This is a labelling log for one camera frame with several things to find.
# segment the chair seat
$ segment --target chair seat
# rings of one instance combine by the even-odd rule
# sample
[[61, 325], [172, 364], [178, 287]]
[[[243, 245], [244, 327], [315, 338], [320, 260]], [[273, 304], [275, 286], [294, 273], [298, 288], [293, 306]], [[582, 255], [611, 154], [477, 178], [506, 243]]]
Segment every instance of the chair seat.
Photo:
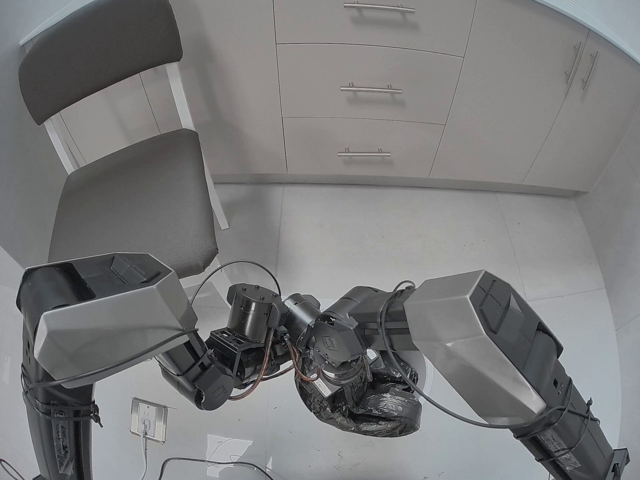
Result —
[[218, 253], [198, 134], [180, 129], [138, 142], [69, 174], [49, 261], [147, 252], [179, 277]]

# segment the chair backrest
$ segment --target chair backrest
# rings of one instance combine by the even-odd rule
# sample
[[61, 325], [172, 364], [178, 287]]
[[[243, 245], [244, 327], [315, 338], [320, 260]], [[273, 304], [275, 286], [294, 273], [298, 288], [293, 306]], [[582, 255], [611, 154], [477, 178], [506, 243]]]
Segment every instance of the chair backrest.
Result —
[[35, 41], [20, 64], [20, 91], [42, 124], [82, 98], [181, 58], [169, 0], [95, 0]]

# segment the trash bag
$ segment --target trash bag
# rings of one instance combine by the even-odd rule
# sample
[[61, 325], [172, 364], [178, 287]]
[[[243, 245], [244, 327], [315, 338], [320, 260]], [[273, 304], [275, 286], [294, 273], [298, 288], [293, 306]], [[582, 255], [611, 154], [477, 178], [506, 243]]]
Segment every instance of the trash bag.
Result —
[[[303, 359], [303, 371], [307, 371]], [[398, 359], [414, 382], [417, 372]], [[333, 427], [373, 437], [400, 437], [420, 428], [422, 404], [391, 363], [386, 351], [380, 352], [370, 367], [372, 382], [363, 374], [343, 389], [324, 398], [309, 383], [296, 376], [302, 402], [318, 420]]]

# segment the chair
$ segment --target chair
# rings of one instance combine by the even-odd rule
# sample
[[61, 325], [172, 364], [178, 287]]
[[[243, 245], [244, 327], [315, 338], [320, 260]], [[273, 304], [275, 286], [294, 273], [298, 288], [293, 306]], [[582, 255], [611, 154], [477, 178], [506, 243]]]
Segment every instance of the chair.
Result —
[[[44, 123], [68, 172], [50, 262], [149, 252], [182, 279], [210, 269], [218, 253], [212, 209], [222, 229], [228, 224], [187, 105], [177, 64], [181, 58], [168, 0], [96, 0], [49, 28], [25, 55], [19, 69], [22, 98], [34, 121]], [[162, 65], [182, 128], [80, 166], [52, 117]], [[223, 298], [224, 289], [224, 284], [219, 287]]]

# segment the metal bar handle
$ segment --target metal bar handle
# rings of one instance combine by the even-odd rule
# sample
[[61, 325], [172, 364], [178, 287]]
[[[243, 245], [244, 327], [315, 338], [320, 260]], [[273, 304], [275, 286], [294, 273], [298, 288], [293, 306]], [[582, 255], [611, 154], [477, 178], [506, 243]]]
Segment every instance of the metal bar handle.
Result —
[[345, 2], [344, 7], [347, 9], [371, 9], [377, 11], [396, 11], [414, 13], [415, 9], [411, 7], [403, 7], [402, 5], [377, 5], [377, 4], [361, 4], [357, 0], [353, 3]]
[[388, 84], [386, 88], [384, 87], [356, 87], [353, 85], [353, 82], [349, 82], [347, 87], [340, 87], [341, 91], [347, 92], [377, 92], [384, 94], [402, 94], [402, 89], [394, 89], [391, 87], [391, 84]]
[[567, 71], [565, 70], [564, 73], [565, 75], [568, 76], [566, 82], [567, 84], [571, 85], [571, 82], [573, 81], [573, 77], [575, 76], [575, 72], [578, 69], [578, 60], [580, 60], [580, 53], [582, 52], [582, 43], [578, 44], [574, 44], [573, 47], [576, 49], [575, 52], [575, 59], [573, 59], [573, 64], [571, 64], [571, 71]]
[[349, 148], [345, 148], [344, 151], [338, 152], [338, 156], [351, 156], [351, 157], [389, 157], [391, 153], [388, 151], [382, 151], [382, 148], [378, 148], [378, 151], [350, 151]]
[[595, 55], [593, 53], [591, 54], [591, 57], [593, 57], [593, 64], [591, 64], [591, 69], [589, 70], [589, 74], [587, 75], [587, 78], [582, 79], [582, 83], [584, 84], [584, 86], [582, 87], [583, 91], [586, 91], [587, 87], [589, 86], [589, 82], [591, 81], [591, 75], [593, 75], [593, 70], [596, 68], [596, 62], [598, 61], [599, 55], [600, 55], [599, 51], [597, 51]]

